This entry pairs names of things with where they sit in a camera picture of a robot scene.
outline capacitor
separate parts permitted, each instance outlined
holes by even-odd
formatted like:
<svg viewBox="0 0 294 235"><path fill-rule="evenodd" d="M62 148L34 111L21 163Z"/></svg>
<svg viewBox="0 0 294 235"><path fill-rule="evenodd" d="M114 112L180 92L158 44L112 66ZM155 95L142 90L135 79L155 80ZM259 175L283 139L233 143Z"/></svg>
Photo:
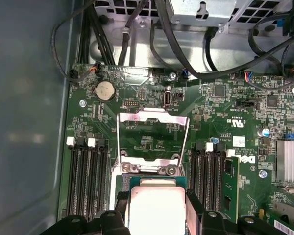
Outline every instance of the capacitor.
<svg viewBox="0 0 294 235"><path fill-rule="evenodd" d="M257 134L260 137L269 137L270 130L268 128L259 128Z"/></svg>
<svg viewBox="0 0 294 235"><path fill-rule="evenodd" d="M217 144L217 143L220 142L220 141L219 141L219 138L216 138L216 137L211 137L209 140L210 140L210 142L213 143L213 144Z"/></svg>

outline microchip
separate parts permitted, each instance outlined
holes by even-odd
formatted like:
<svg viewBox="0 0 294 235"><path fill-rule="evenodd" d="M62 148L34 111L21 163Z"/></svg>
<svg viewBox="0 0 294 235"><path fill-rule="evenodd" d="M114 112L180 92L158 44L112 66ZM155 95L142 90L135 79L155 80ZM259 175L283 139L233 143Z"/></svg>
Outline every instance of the microchip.
<svg viewBox="0 0 294 235"><path fill-rule="evenodd" d="M79 133L79 135L80 135L80 136L86 136L86 135L87 135L87 132L86 132L86 131L81 131L81 132Z"/></svg>
<svg viewBox="0 0 294 235"><path fill-rule="evenodd" d="M276 108L278 106L278 97L270 95L267 97L267 107Z"/></svg>
<svg viewBox="0 0 294 235"><path fill-rule="evenodd" d="M225 97L225 86L215 86L215 97Z"/></svg>
<svg viewBox="0 0 294 235"><path fill-rule="evenodd" d="M195 114L194 115L194 120L195 121L201 121L201 115L200 114Z"/></svg>
<svg viewBox="0 0 294 235"><path fill-rule="evenodd" d="M271 141L268 137L262 137L261 138L261 144L262 145L270 145Z"/></svg>
<svg viewBox="0 0 294 235"><path fill-rule="evenodd" d="M225 160L225 172L229 174L232 173L232 161Z"/></svg>
<svg viewBox="0 0 294 235"><path fill-rule="evenodd" d="M84 146L85 145L85 138L78 137L76 143L77 143L77 145Z"/></svg>
<svg viewBox="0 0 294 235"><path fill-rule="evenodd" d="M231 208L231 198L225 196L224 197L224 207L229 211Z"/></svg>

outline screw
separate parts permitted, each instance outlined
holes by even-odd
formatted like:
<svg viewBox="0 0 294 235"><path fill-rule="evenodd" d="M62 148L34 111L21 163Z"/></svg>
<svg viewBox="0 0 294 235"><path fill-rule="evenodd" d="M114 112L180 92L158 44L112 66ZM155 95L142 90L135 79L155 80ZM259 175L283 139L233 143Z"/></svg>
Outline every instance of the screw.
<svg viewBox="0 0 294 235"><path fill-rule="evenodd" d="M128 172L130 172L130 170L131 170L131 166L128 163L126 163L122 166L123 172L128 173Z"/></svg>
<svg viewBox="0 0 294 235"><path fill-rule="evenodd" d="M245 218L244 219L245 222L247 222L248 224L253 224L255 221L252 218Z"/></svg>
<svg viewBox="0 0 294 235"><path fill-rule="evenodd" d="M171 73L169 74L169 79L171 79L171 80L175 80L175 79L176 79L176 73L175 73L175 72L171 72Z"/></svg>
<svg viewBox="0 0 294 235"><path fill-rule="evenodd" d="M170 167L170 168L168 169L168 175L174 175L175 173L176 173L175 168Z"/></svg>
<svg viewBox="0 0 294 235"><path fill-rule="evenodd" d="M219 27L219 28L218 28L218 32L219 32L219 33L222 33L223 31L224 31L224 27Z"/></svg>
<svg viewBox="0 0 294 235"><path fill-rule="evenodd" d="M86 100L85 100L85 99L81 99L81 100L79 101L79 105L80 105L80 107L85 108L86 105L87 105Z"/></svg>
<svg viewBox="0 0 294 235"><path fill-rule="evenodd" d="M144 28L145 27L145 21L140 21L139 22L139 27Z"/></svg>
<svg viewBox="0 0 294 235"><path fill-rule="evenodd" d="M268 173L265 170L260 170L258 175L260 178L264 179L268 176Z"/></svg>
<svg viewBox="0 0 294 235"><path fill-rule="evenodd" d="M209 212L208 215L209 215L210 217L217 217L217 214L214 213L214 212Z"/></svg>

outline colored wires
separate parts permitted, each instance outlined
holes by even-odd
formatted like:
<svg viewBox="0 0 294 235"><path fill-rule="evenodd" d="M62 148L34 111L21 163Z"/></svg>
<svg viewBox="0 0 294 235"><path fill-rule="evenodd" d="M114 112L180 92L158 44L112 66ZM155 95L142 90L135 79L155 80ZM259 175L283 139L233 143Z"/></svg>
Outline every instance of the colored wires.
<svg viewBox="0 0 294 235"><path fill-rule="evenodd" d="M253 76L253 72L244 72L245 81L248 83L251 81L251 77Z"/></svg>

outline white label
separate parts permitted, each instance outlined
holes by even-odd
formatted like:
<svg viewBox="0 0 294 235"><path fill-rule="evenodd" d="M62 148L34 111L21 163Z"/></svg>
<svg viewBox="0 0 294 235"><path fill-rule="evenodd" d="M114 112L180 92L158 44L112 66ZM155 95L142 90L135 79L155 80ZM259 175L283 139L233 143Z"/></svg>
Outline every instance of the white label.
<svg viewBox="0 0 294 235"><path fill-rule="evenodd" d="M245 136L233 136L233 147L245 148Z"/></svg>
<svg viewBox="0 0 294 235"><path fill-rule="evenodd" d="M240 159L241 163L256 163L256 156L247 156L247 155L236 155L236 157L238 157Z"/></svg>
<svg viewBox="0 0 294 235"><path fill-rule="evenodd" d="M284 232L285 234L294 235L294 231L292 231L291 229L289 229L288 227L286 227L285 225L281 224L280 222L276 220L274 221L274 227Z"/></svg>
<svg viewBox="0 0 294 235"><path fill-rule="evenodd" d="M243 128L244 124L246 123L245 120L237 120L237 119L228 119L226 120L227 123L231 123L233 125L233 127L236 128Z"/></svg>

